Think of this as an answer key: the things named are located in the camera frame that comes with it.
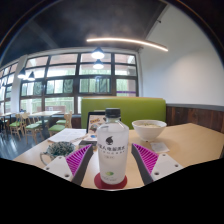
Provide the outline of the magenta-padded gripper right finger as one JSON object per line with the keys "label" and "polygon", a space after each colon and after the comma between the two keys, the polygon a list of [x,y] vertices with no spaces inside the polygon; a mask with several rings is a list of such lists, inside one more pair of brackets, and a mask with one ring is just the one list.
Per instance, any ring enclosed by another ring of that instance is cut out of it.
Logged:
{"label": "magenta-padded gripper right finger", "polygon": [[183,168],[167,153],[157,154],[141,145],[132,144],[131,153],[145,185],[177,172]]}

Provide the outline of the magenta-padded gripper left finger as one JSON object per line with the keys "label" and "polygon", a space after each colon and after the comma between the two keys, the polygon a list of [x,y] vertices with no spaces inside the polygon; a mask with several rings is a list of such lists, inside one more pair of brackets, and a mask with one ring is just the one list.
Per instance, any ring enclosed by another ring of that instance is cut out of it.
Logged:
{"label": "magenta-padded gripper left finger", "polygon": [[66,157],[56,157],[44,167],[44,170],[73,182],[76,185],[81,185],[92,155],[92,145],[89,144],[72,152]]}

